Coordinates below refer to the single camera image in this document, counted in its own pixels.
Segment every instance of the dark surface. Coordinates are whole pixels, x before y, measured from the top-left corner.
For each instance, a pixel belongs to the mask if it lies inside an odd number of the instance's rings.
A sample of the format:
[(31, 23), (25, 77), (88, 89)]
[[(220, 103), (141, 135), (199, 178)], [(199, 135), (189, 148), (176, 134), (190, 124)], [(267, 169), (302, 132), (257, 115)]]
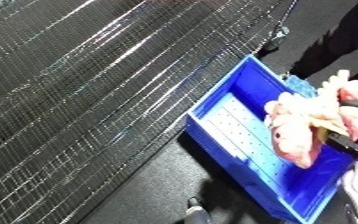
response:
[[(263, 62), (280, 74), (290, 69), (320, 35), (334, 26), (358, 1), (300, 1), (286, 22), (291, 33), (279, 51)], [(358, 72), (358, 50), (311, 76), (319, 85), (338, 69)], [(215, 223), (279, 223), (270, 218), (240, 187), (197, 146), (181, 134), (152, 161), (108, 197), (82, 224), (182, 223), (186, 201), (200, 196)], [(335, 196), (317, 223), (346, 223), (342, 201)]]

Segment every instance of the blue plastic bin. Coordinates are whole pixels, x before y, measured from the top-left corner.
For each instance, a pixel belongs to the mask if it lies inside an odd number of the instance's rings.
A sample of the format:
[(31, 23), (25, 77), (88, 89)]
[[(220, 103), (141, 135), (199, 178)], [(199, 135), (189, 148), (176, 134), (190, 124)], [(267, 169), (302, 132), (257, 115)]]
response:
[(263, 106), (283, 91), (291, 92), (248, 55), (192, 107), (186, 131), (269, 214), (313, 223), (352, 158), (324, 146), (316, 163), (301, 169), (276, 156)]

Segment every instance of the plush toy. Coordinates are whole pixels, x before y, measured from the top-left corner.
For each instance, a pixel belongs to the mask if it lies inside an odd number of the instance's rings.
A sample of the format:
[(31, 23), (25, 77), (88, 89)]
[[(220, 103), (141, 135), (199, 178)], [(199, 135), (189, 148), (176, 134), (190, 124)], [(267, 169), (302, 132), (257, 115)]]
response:
[(323, 82), (316, 97), (283, 92), (278, 100), (268, 102), (265, 123), (276, 154), (309, 168), (320, 153), (326, 130), (357, 141), (358, 108), (340, 106), (343, 100), (358, 100), (358, 80), (349, 81), (348, 70)]

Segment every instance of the metal wire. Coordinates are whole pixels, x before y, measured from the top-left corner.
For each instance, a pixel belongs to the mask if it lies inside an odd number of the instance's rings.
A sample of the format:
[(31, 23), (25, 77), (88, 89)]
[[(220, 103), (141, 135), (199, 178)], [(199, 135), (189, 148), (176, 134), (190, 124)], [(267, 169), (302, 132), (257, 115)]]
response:
[(281, 1), (0, 0), (0, 223), (75, 223), (257, 51)]

